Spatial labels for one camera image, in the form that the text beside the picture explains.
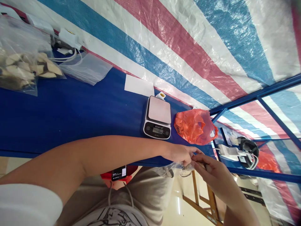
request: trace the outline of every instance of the scale display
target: scale display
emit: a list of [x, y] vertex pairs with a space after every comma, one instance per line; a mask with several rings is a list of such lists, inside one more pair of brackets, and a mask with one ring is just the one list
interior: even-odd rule
[[159, 133], [159, 134], [163, 134], [163, 130], [158, 129], [158, 128], [153, 128], [153, 132]]
[[170, 136], [170, 128], [153, 122], [146, 122], [144, 132], [154, 138], [168, 139]]

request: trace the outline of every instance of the smartphone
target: smartphone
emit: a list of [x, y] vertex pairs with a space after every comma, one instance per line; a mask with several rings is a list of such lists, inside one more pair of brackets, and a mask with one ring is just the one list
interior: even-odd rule
[[112, 171], [112, 181], [126, 178], [126, 165]]

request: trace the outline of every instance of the white paper card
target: white paper card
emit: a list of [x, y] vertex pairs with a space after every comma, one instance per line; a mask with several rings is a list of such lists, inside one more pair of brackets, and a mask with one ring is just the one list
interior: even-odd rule
[[125, 91], [130, 91], [132, 93], [141, 94], [147, 97], [155, 96], [154, 85], [151, 82], [136, 78], [131, 75], [126, 75], [125, 78]]

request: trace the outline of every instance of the blue table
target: blue table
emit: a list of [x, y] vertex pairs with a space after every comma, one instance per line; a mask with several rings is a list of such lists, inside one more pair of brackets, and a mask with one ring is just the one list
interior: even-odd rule
[[[125, 76], [112, 68], [95, 86], [70, 77], [40, 79], [38, 97], [0, 89], [0, 156], [34, 158], [61, 144], [102, 135], [145, 137], [142, 121], [148, 98], [125, 91]], [[169, 96], [165, 100], [171, 104], [172, 114], [167, 141], [192, 146], [173, 127], [176, 113], [190, 107]], [[211, 145], [197, 147], [214, 156]], [[134, 164], [169, 163], [155, 157]]]

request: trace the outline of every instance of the orange plastic bag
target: orange plastic bag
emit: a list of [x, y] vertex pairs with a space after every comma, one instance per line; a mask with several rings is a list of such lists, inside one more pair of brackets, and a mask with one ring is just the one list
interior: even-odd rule
[[270, 170], [274, 173], [281, 173], [275, 157], [263, 151], [259, 151], [257, 167], [262, 170]]
[[213, 125], [207, 110], [192, 109], [176, 114], [175, 129], [190, 144], [205, 145], [217, 137], [218, 129]]

